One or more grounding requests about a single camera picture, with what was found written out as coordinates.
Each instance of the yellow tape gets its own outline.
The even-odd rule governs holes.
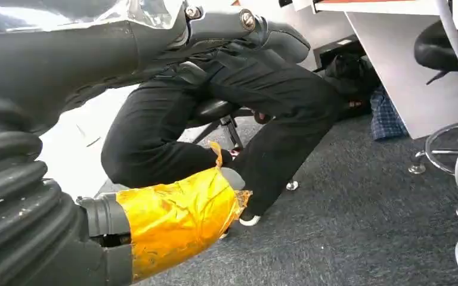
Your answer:
[[[222,176],[220,146],[216,166],[170,185],[117,193],[131,227],[133,281],[150,277],[213,244],[238,219],[250,196],[235,191]]]

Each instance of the office chair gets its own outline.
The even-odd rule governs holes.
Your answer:
[[[429,26],[419,35],[415,42],[414,53],[416,61],[421,66],[439,71],[427,84],[442,78],[449,72],[458,72],[458,59],[440,21]],[[416,175],[425,172],[423,158],[426,157],[433,166],[454,175],[454,168],[446,166],[436,156],[457,156],[458,148],[432,148],[431,146],[438,137],[455,129],[458,129],[458,123],[444,127],[430,135],[425,142],[424,150],[413,156],[409,172]]]

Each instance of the desk leg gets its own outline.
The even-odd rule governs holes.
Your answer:
[[[346,13],[412,138],[458,122],[458,73],[428,86],[437,71],[415,62],[418,35],[437,16]]]

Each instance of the black pants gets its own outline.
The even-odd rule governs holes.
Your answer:
[[[276,116],[228,165],[253,191],[248,210],[262,215],[334,124],[339,95],[297,65],[281,70],[257,62],[238,70],[214,65],[208,74],[200,86],[162,77],[133,91],[107,135],[103,168],[114,183],[130,188],[168,184],[211,168],[212,150],[177,139],[200,100],[235,102]]]

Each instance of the white wall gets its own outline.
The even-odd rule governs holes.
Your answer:
[[[41,136],[39,160],[48,165],[47,178],[54,178],[73,198],[92,197],[106,181],[100,154],[104,137],[127,95],[135,87],[111,89],[83,107],[61,115],[58,123]],[[82,136],[77,126],[85,132]],[[90,147],[87,140],[101,137]]]

